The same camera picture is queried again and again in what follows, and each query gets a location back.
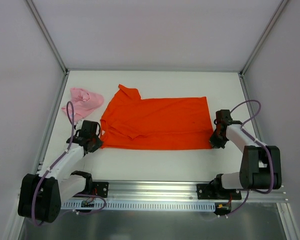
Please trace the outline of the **orange t shirt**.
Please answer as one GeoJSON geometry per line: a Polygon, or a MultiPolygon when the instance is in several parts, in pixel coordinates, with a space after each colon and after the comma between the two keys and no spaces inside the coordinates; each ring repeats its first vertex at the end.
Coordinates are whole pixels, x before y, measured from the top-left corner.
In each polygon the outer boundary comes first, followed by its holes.
{"type": "Polygon", "coordinates": [[[147,151],[210,150],[207,97],[143,99],[122,84],[101,119],[103,148],[147,151]]]}

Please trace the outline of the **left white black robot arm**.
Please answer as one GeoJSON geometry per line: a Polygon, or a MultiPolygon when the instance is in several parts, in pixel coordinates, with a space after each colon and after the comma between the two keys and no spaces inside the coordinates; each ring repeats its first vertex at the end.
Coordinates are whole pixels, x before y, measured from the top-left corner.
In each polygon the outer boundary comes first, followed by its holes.
{"type": "Polygon", "coordinates": [[[67,148],[59,158],[36,174],[26,174],[21,182],[17,213],[34,223],[52,223],[62,204],[72,197],[95,194],[91,173],[73,170],[86,155],[101,148],[98,122],[84,120],[74,127],[67,148]]]}

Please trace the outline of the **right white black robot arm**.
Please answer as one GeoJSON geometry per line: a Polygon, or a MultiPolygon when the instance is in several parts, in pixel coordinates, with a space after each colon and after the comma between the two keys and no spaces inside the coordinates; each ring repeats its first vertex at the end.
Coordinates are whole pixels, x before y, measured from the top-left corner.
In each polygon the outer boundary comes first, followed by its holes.
{"type": "Polygon", "coordinates": [[[220,173],[211,182],[211,192],[222,199],[237,190],[252,190],[269,194],[282,186],[280,149],[267,145],[252,136],[239,120],[233,120],[231,111],[221,109],[215,113],[215,130],[209,139],[213,149],[224,149],[232,142],[242,153],[238,172],[220,173]]]}

